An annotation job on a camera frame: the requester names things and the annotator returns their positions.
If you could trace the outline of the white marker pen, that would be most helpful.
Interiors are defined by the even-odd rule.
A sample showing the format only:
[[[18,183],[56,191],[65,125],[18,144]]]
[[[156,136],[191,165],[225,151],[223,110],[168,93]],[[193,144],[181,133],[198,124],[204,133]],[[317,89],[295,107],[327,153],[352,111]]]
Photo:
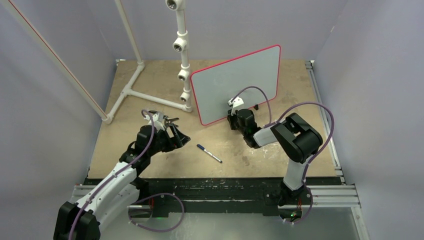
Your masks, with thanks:
[[[202,145],[197,144],[196,145],[200,150],[202,150],[203,152],[205,152],[206,154],[208,154],[210,157],[212,157],[213,159],[215,159],[216,161],[218,161],[219,163],[223,163],[223,161],[221,159],[219,159],[218,157],[216,157],[214,154],[212,154],[210,151],[208,151],[207,149],[205,149]]]

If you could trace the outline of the red framed whiteboard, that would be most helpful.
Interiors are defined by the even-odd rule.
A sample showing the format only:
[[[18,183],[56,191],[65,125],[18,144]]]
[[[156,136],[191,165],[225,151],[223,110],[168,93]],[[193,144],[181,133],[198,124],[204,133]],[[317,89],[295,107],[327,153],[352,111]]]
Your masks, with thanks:
[[[273,100],[278,93],[281,50],[275,44],[193,72],[190,83],[200,123],[207,126],[225,119],[235,95],[245,108]]]

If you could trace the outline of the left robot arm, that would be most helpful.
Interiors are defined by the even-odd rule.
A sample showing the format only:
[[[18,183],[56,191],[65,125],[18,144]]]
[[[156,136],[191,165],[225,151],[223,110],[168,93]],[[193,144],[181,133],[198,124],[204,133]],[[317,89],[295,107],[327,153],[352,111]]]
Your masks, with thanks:
[[[93,190],[76,202],[65,202],[58,211],[53,239],[98,240],[111,221],[129,205],[150,199],[149,184],[139,175],[157,153],[182,148],[191,139],[160,112],[143,114],[149,122],[137,133],[113,170]]]

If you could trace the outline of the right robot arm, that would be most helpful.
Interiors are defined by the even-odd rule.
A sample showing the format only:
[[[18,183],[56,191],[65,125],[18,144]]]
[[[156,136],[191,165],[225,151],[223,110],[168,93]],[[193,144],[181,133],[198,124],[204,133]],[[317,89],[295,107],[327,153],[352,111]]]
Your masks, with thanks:
[[[280,144],[288,156],[288,165],[280,184],[278,205],[284,206],[298,200],[305,189],[307,161],[318,153],[323,144],[321,135],[297,113],[270,127],[259,127],[253,111],[247,108],[229,110],[227,120],[230,129],[239,131],[250,148]]]

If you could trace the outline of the black pliers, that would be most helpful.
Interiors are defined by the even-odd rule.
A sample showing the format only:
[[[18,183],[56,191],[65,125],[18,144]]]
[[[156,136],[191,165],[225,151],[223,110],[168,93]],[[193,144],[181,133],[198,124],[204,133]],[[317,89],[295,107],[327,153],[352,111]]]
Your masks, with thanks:
[[[148,112],[152,116],[154,122],[159,122],[161,124],[171,124],[180,119],[179,117],[169,117],[168,115],[165,115],[163,112],[156,111],[156,110],[149,110]]]

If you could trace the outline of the white pvc pipe frame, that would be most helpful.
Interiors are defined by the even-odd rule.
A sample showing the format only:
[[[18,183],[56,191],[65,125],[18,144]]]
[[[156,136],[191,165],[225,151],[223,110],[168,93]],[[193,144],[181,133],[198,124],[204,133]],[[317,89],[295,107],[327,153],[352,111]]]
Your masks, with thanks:
[[[193,91],[189,82],[189,77],[191,75],[191,66],[189,63],[189,34],[186,28],[185,20],[185,9],[186,1],[185,0],[167,0],[165,2],[166,7],[175,12],[176,14],[176,23],[177,23],[177,38],[172,44],[172,48],[180,54],[181,65],[180,71],[177,74],[177,78],[183,83],[182,94],[180,95],[180,100],[182,103],[173,102],[163,98],[155,97],[145,93],[141,93],[133,90],[133,85],[136,82],[137,78],[145,68],[145,63],[141,57],[141,52],[136,43],[136,38],[130,26],[126,11],[123,7],[121,0],[116,0],[115,2],[118,14],[123,23],[125,32],[130,41],[132,50],[135,54],[137,60],[137,67],[133,75],[131,76],[128,83],[121,90],[117,100],[112,106],[109,113],[106,113],[100,105],[94,100],[90,95],[87,89],[83,84],[78,80],[78,78],[73,74],[70,68],[65,64],[65,62],[60,58],[60,56],[55,52],[53,47],[48,43],[48,41],[41,35],[41,33],[35,28],[31,21],[25,17],[25,15],[19,10],[16,4],[12,0],[2,0],[0,4],[11,14],[11,16],[23,27],[23,29],[31,36],[37,44],[41,47],[44,53],[55,63],[57,68],[62,72],[62,74],[67,78],[71,83],[74,89],[82,96],[82,98],[90,105],[90,107],[100,116],[101,120],[107,124],[110,124],[119,107],[122,105],[123,101],[128,96],[137,97],[140,99],[148,100],[154,103],[172,107],[175,109],[182,110],[184,112],[192,112],[192,96]]]

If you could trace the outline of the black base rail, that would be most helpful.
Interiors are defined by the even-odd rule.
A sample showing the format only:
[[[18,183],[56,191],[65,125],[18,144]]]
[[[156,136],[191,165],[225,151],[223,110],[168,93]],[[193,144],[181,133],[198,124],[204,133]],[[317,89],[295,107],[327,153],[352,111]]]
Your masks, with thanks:
[[[266,217],[290,216],[289,206],[279,206],[282,177],[224,178],[136,178],[138,199],[151,195],[154,218],[167,218],[170,213],[262,214]]]

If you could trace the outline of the aluminium table frame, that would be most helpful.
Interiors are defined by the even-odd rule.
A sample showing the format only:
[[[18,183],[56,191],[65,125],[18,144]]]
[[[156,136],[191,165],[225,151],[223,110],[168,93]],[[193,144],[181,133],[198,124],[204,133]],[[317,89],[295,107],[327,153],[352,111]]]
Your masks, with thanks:
[[[149,111],[143,110],[142,115],[147,114]],[[288,117],[291,113],[285,111],[282,116]],[[327,146],[327,143],[323,141],[323,144],[319,147],[317,154]],[[282,221],[289,225],[296,225],[303,221],[307,215],[307,211],[302,211],[303,207],[308,209],[312,208],[358,208],[360,206],[359,197],[352,185],[313,185],[311,187],[306,186],[307,178],[304,178],[305,189],[296,198],[296,205],[289,206],[289,216],[279,216]],[[129,210],[141,210],[151,211],[153,214],[152,207],[150,205],[142,205],[142,202],[136,202],[129,205],[123,211]]]

